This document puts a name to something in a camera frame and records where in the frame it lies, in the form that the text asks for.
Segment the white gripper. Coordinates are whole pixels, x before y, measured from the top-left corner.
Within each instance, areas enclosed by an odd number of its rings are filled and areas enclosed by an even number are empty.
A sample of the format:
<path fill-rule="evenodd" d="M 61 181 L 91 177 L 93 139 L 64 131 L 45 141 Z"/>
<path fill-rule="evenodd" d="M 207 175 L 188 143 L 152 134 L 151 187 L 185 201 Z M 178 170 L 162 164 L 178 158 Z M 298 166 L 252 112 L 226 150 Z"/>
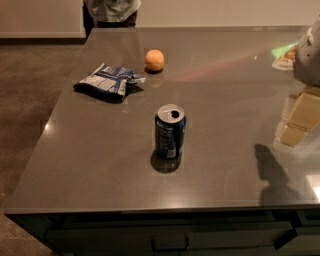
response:
<path fill-rule="evenodd" d="M 287 119 L 288 125 L 279 128 L 277 140 L 295 147 L 320 122 L 320 17 L 299 39 L 293 64 L 294 77 L 307 88 L 297 97 Z"/>

